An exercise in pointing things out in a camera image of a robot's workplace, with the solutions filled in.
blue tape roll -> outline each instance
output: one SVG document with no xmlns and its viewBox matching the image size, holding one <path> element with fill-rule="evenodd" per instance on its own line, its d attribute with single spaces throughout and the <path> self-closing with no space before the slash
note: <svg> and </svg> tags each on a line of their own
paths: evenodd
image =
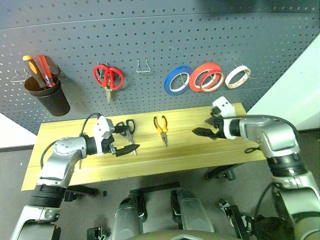
<svg viewBox="0 0 320 240">
<path fill-rule="evenodd" d="M 189 79 L 190 75 L 192 74 L 193 70 L 189 66 L 179 66 L 175 70 L 169 73 L 169 75 L 166 77 L 164 81 L 164 90 L 170 94 L 170 95 L 178 95 L 183 93 L 187 88 L 189 87 Z M 187 74 L 187 80 L 185 83 L 177 88 L 177 89 L 172 89 L 171 88 L 171 83 L 172 81 L 180 74 Z"/>
</svg>

black cable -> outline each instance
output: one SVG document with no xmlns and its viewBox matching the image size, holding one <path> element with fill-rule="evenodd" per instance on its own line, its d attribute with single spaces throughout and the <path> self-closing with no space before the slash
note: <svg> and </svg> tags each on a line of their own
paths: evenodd
<svg viewBox="0 0 320 240">
<path fill-rule="evenodd" d="M 84 134 L 85 126 L 86 126 L 89 118 L 91 118 L 93 115 L 96 115 L 97 118 L 99 118 L 99 117 L 101 116 L 101 114 L 98 113 L 98 112 L 94 112 L 94 113 L 90 114 L 90 115 L 85 119 L 85 121 L 84 121 L 84 123 L 83 123 L 83 125 L 82 125 L 82 129 L 81 129 L 81 132 L 80 132 L 80 134 L 79 134 L 79 137 L 81 137 L 81 136 Z M 56 141 L 53 141 L 52 143 L 50 143 L 50 144 L 45 148 L 45 150 L 43 151 L 43 153 L 42 153 L 42 155 L 41 155 L 41 158 L 40 158 L 40 166 L 41 166 L 41 169 L 44 167 L 44 157 L 45 157 L 47 151 L 49 150 L 49 148 L 52 147 L 53 144 L 56 143 Z"/>
<path fill-rule="evenodd" d="M 100 118 L 101 114 L 98 113 L 98 112 L 94 112 L 94 113 L 91 113 L 84 121 L 83 125 L 82 125 L 82 129 L 81 129 L 81 132 L 79 134 L 79 137 L 81 137 L 83 134 L 84 134 L 84 130 L 85 130 L 85 126 L 89 120 L 89 118 L 91 118 L 93 115 L 96 115 L 97 118 Z"/>
<path fill-rule="evenodd" d="M 252 152 L 254 152 L 254 151 L 256 151 L 256 150 L 260 150 L 260 151 L 261 151 L 261 149 L 260 149 L 259 146 L 258 146 L 258 147 L 249 147 L 249 148 L 247 148 L 246 150 L 244 150 L 244 153 L 245 153 L 245 154 L 250 154 L 250 153 L 252 153 Z"/>
<path fill-rule="evenodd" d="M 255 211 L 254 211 L 254 219 L 256 219 L 258 217 L 258 212 L 259 212 L 259 208 L 260 208 L 260 205 L 261 205 L 261 202 L 262 200 L 264 199 L 266 193 L 268 192 L 268 190 L 271 188 L 271 187 L 274 187 L 275 184 L 273 182 L 270 182 L 268 184 L 268 186 L 266 186 L 266 188 L 263 190 L 263 193 L 261 194 L 260 198 L 259 198 L 259 201 L 256 205 L 256 208 L 255 208 Z"/>
<path fill-rule="evenodd" d="M 281 122 L 284 122 L 284 123 L 288 124 L 292 128 L 293 133 L 294 133 L 295 138 L 296 138 L 296 141 L 299 143 L 299 135 L 298 135 L 297 128 L 291 122 L 289 122 L 288 120 L 285 120 L 285 119 L 283 119 L 281 117 L 258 114 L 258 115 L 228 116 L 228 117 L 223 117 L 222 119 L 237 119 L 237 118 L 238 119 L 269 118 L 269 119 L 276 119 L 276 120 L 279 120 Z"/>
<path fill-rule="evenodd" d="M 43 151 L 43 153 L 42 153 L 42 155 L 41 155 L 41 158 L 40 158 L 40 166 L 41 166 L 41 169 L 44 167 L 44 157 L 45 157 L 45 155 L 46 155 L 46 152 L 49 150 L 49 148 L 51 148 L 51 146 L 52 146 L 53 144 L 56 143 L 56 141 L 58 141 L 58 140 L 55 140 L 55 141 L 53 141 L 52 143 L 50 143 L 50 144 L 45 148 L 45 150 Z"/>
</svg>

red tape roll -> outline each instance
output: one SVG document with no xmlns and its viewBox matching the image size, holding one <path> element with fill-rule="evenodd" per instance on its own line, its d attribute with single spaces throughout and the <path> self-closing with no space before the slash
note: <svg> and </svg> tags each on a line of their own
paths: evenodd
<svg viewBox="0 0 320 240">
<path fill-rule="evenodd" d="M 218 80 L 220 79 L 220 81 L 214 85 L 213 87 L 211 88 L 204 88 L 203 84 L 204 84 L 204 81 L 211 75 L 216 75 L 219 74 L 219 77 L 216 77 L 214 80 L 213 80 L 213 84 L 215 84 L 216 82 L 218 82 Z M 199 86 L 201 88 L 201 90 L 204 92 L 204 93 L 211 93 L 215 90 L 217 90 L 218 88 L 221 87 L 221 85 L 225 82 L 225 75 L 221 72 L 221 71 L 218 71 L 216 69 L 212 70 L 212 71 L 208 71 L 205 75 L 203 75 L 203 77 L 200 79 L 200 82 L 199 82 Z"/>
<path fill-rule="evenodd" d="M 212 71 L 212 70 L 216 70 L 216 72 L 221 72 L 220 66 L 214 62 L 207 62 L 197 67 L 190 76 L 190 80 L 189 80 L 190 88 L 195 92 L 201 92 L 202 90 L 200 86 L 196 85 L 196 80 L 201 74 Z M 210 89 L 215 84 L 215 81 L 218 81 L 220 77 L 221 77 L 220 75 L 214 76 L 208 83 L 206 83 L 202 87 L 204 89 Z"/>
</svg>

scissors blade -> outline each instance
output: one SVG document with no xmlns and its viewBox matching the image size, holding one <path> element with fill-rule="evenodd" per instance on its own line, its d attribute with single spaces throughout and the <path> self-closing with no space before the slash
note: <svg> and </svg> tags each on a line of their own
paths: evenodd
<svg viewBox="0 0 320 240">
<path fill-rule="evenodd" d="M 130 145 L 135 144 L 132 134 L 128 130 L 125 132 L 126 132 L 126 138 L 128 139 L 129 144 Z M 137 151 L 133 150 L 133 154 L 137 156 Z"/>
<path fill-rule="evenodd" d="M 110 90 L 109 87 L 105 87 L 104 90 L 105 90 L 105 93 L 106 93 L 106 101 L 108 103 L 110 103 L 110 101 L 111 101 L 111 90 Z"/>
<path fill-rule="evenodd" d="M 168 139 L 167 139 L 167 134 L 165 132 L 161 132 L 161 138 L 165 147 L 168 147 Z"/>
</svg>

scissors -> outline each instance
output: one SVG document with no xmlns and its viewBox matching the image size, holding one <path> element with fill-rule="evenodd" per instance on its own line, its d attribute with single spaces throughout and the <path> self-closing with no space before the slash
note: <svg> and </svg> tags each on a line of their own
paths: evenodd
<svg viewBox="0 0 320 240">
<path fill-rule="evenodd" d="M 120 132 L 120 135 L 126 137 L 128 139 L 128 142 L 132 145 L 132 144 L 135 144 L 134 142 L 134 139 L 133 139 L 133 134 L 134 134 L 134 131 L 136 130 L 136 124 L 135 124 L 135 121 L 133 119 L 127 119 L 125 121 L 125 123 L 123 121 L 121 122 L 118 122 L 116 124 L 116 126 L 128 126 L 129 129 L 125 132 Z M 137 151 L 136 150 L 133 150 L 133 154 L 135 156 L 137 156 Z"/>
<path fill-rule="evenodd" d="M 115 77 L 114 73 L 118 74 L 121 77 L 121 82 L 115 86 Z M 105 89 L 106 100 L 108 103 L 111 101 L 111 91 L 120 88 L 125 81 L 124 74 L 116 67 L 109 67 L 105 64 L 98 64 L 93 68 L 93 76 L 95 80 Z"/>
<path fill-rule="evenodd" d="M 158 121 L 157 121 L 157 117 L 155 116 L 155 117 L 153 118 L 153 124 L 154 124 L 157 132 L 158 132 L 159 134 L 161 134 L 161 139 L 162 139 L 165 147 L 167 147 L 167 146 L 168 146 L 168 139 L 167 139 L 167 132 L 168 132 L 167 124 L 168 124 L 168 123 L 167 123 L 167 119 L 166 119 L 165 116 L 162 116 L 162 121 L 163 121 L 163 128 L 161 128 L 161 127 L 159 126 L 159 123 L 158 123 Z"/>
</svg>

